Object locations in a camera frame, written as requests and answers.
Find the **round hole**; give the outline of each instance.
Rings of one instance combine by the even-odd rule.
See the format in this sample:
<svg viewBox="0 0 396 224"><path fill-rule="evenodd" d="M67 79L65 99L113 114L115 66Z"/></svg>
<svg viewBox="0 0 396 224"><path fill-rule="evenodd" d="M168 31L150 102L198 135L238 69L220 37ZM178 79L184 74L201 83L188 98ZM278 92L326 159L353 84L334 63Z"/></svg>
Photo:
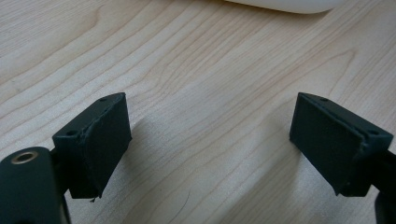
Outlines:
<svg viewBox="0 0 396 224"><path fill-rule="evenodd" d="M38 156L38 153L36 151L28 151L28 152L22 152L21 154L17 155L16 157L12 158L12 163L13 164L23 164L28 161L34 160Z"/></svg>
<svg viewBox="0 0 396 224"><path fill-rule="evenodd" d="M379 135L379 132L374 131L374 130L369 130L367 132L370 133L370 134L373 134L373 135Z"/></svg>
<svg viewBox="0 0 396 224"><path fill-rule="evenodd" d="M75 135L76 133L77 133L77 131L74 131L74 130L73 130L73 131L67 132L66 135L67 135L67 136L73 136L73 135Z"/></svg>

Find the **black bracket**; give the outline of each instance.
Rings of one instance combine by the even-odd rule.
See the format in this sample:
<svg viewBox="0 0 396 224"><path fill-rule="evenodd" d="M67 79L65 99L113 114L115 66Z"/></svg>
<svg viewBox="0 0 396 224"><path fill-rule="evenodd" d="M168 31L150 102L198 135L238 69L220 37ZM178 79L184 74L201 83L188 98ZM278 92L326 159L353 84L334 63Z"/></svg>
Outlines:
<svg viewBox="0 0 396 224"><path fill-rule="evenodd" d="M396 156L388 151L393 135L340 105L299 93L290 141L299 148L336 194L363 197L380 190L378 223L396 223Z"/></svg>
<svg viewBox="0 0 396 224"><path fill-rule="evenodd" d="M1 223L70 223L64 193L101 197L132 140L125 93L103 97L52 136L0 162Z"/></svg>

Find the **black plastic part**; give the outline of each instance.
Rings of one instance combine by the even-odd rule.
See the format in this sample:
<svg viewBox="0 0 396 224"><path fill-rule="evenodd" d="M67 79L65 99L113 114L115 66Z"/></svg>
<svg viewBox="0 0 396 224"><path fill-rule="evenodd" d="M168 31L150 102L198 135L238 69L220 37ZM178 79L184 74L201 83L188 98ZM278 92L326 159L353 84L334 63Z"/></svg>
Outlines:
<svg viewBox="0 0 396 224"><path fill-rule="evenodd" d="M48 149L29 147L0 162L0 222L70 222Z"/></svg>
<svg viewBox="0 0 396 224"><path fill-rule="evenodd" d="M101 197L132 139L125 93L97 100L52 139L61 189L75 199Z"/></svg>
<svg viewBox="0 0 396 224"><path fill-rule="evenodd" d="M379 192L375 200L375 217L377 224L396 223L396 200Z"/></svg>
<svg viewBox="0 0 396 224"><path fill-rule="evenodd" d="M373 185L396 202L396 155L389 151L376 155L372 159L372 167Z"/></svg>
<svg viewBox="0 0 396 224"><path fill-rule="evenodd" d="M376 172L373 158L387 153L392 138L392 134L328 99L298 95L290 141L336 194L365 196Z"/></svg>

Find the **wood grain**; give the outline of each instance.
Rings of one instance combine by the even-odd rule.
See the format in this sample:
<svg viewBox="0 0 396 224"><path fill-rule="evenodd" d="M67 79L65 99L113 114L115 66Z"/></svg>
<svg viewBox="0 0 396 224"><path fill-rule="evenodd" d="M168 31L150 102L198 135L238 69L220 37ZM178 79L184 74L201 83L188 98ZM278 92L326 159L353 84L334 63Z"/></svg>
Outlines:
<svg viewBox="0 0 396 224"><path fill-rule="evenodd" d="M396 2L316 15L223 1L0 2L0 159L125 91L134 140L74 223L375 223L289 142L297 92L396 133ZM396 151L395 144L391 149Z"/></svg>

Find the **black block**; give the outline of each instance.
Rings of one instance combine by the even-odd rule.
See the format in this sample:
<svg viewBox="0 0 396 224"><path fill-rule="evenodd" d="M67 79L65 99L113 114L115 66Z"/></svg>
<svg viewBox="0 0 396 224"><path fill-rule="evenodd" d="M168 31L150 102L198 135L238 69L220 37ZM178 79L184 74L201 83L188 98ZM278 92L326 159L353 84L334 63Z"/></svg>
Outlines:
<svg viewBox="0 0 396 224"><path fill-rule="evenodd" d="M52 136L73 198L101 197L131 141L125 93L101 98Z"/></svg>
<svg viewBox="0 0 396 224"><path fill-rule="evenodd" d="M299 93L290 141L336 194L365 196L371 186L370 159L388 150L393 136L336 103Z"/></svg>

